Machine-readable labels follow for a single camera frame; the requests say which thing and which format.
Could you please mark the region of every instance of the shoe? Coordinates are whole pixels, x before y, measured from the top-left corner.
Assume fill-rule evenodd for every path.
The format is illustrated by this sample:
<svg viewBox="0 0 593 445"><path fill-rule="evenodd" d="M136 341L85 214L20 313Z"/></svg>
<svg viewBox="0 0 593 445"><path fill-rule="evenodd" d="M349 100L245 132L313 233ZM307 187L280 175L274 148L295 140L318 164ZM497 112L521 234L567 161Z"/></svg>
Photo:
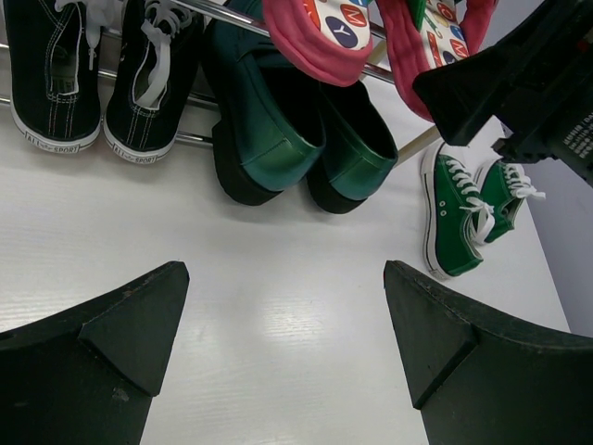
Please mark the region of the shoe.
<svg viewBox="0 0 593 445"><path fill-rule="evenodd" d="M321 82L350 86L372 52L367 0L262 0L271 40Z"/></svg>
<svg viewBox="0 0 593 445"><path fill-rule="evenodd" d="M445 147L429 148L422 163L427 209L424 259L439 279L476 268L483 259L473 243L482 244L495 224L494 209Z"/></svg>
<svg viewBox="0 0 593 445"><path fill-rule="evenodd" d="M490 244L515 228L517 212L528 197L546 199L531 185L520 164L505 164L497 159L486 162L475 175L475 182L488 204L494 207L496 223L484 244Z"/></svg>
<svg viewBox="0 0 593 445"><path fill-rule="evenodd" d="M259 0L225 5L262 17ZM319 83L253 32L213 20L205 40L204 73L221 109L212 130L216 173L229 197L259 206L303 179L322 153Z"/></svg>
<svg viewBox="0 0 593 445"><path fill-rule="evenodd" d="M347 88L320 83L327 132L321 158L307 175L319 207L348 213L374 194L397 164L397 147L362 82Z"/></svg>
<svg viewBox="0 0 593 445"><path fill-rule="evenodd" d="M203 16L170 0L128 0L105 137L137 164L163 159L175 142L197 74Z"/></svg>
<svg viewBox="0 0 593 445"><path fill-rule="evenodd" d="M459 24L459 0L377 0L396 88L417 115L432 121L428 108L412 89L414 79L425 71L475 54L484 41L497 2L467 0L467 12ZM420 19L422 26L418 29Z"/></svg>
<svg viewBox="0 0 593 445"><path fill-rule="evenodd" d="M2 0L10 46L10 109L17 127L45 151L74 154L98 137L101 27L113 4L101 0Z"/></svg>

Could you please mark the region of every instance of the black canvas sneaker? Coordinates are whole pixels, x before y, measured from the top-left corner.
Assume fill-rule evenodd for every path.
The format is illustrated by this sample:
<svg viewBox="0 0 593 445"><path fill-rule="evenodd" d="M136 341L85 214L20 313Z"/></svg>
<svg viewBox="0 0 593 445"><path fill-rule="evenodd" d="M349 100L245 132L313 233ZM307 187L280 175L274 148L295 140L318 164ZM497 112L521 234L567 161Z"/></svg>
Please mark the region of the black canvas sneaker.
<svg viewBox="0 0 593 445"><path fill-rule="evenodd" d="M170 0L128 0L115 91L104 121L119 156L151 164L169 153L197 73L204 18Z"/></svg>
<svg viewBox="0 0 593 445"><path fill-rule="evenodd" d="M12 116L29 142L72 154L100 132L97 60L112 0L2 0Z"/></svg>

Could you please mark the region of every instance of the white floor surface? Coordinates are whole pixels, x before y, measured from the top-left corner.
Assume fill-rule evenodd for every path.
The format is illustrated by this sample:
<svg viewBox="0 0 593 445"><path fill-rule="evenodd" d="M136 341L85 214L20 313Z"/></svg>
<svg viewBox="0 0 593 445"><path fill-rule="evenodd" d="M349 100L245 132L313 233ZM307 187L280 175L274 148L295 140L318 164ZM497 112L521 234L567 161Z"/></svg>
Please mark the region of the white floor surface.
<svg viewBox="0 0 593 445"><path fill-rule="evenodd" d="M400 146L427 128L393 86L366 83ZM183 128L209 134L216 120L193 109ZM138 167L101 139L60 157L28 145L8 109L0 134L0 332L166 261L187 264L192 282L143 445L427 443L382 282L387 260L426 270L419 157L358 210L333 216L304 185L258 209L234 204L208 149L176 146ZM464 151L472 170L499 135L490 122ZM483 254L447 285L568 330L527 207Z"/></svg>

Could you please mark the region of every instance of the black device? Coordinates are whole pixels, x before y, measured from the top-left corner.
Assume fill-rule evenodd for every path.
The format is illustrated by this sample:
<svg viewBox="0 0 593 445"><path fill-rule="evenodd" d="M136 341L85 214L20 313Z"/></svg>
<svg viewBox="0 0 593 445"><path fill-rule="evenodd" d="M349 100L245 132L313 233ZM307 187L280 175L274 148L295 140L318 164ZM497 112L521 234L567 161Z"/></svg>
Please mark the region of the black device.
<svg viewBox="0 0 593 445"><path fill-rule="evenodd" d="M508 162L561 159L593 185L593 1L546 0L500 42L414 82L443 139L467 146L498 117Z"/></svg>
<svg viewBox="0 0 593 445"><path fill-rule="evenodd" d="M136 445L160 392L189 275L170 262L0 333L0 441Z"/></svg>
<svg viewBox="0 0 593 445"><path fill-rule="evenodd" d="M593 339L497 311L399 262L385 292L434 445L589 445Z"/></svg>

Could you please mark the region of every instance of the wooden stick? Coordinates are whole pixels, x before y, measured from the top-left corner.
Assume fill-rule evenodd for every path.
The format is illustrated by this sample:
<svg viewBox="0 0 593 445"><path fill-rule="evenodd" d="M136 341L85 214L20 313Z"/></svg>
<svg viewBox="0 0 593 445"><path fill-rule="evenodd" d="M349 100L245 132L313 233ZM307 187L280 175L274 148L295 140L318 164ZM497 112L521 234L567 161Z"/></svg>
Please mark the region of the wooden stick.
<svg viewBox="0 0 593 445"><path fill-rule="evenodd" d="M399 160L396 167L417 155L431 144L441 139L441 133L433 126L399 150Z"/></svg>

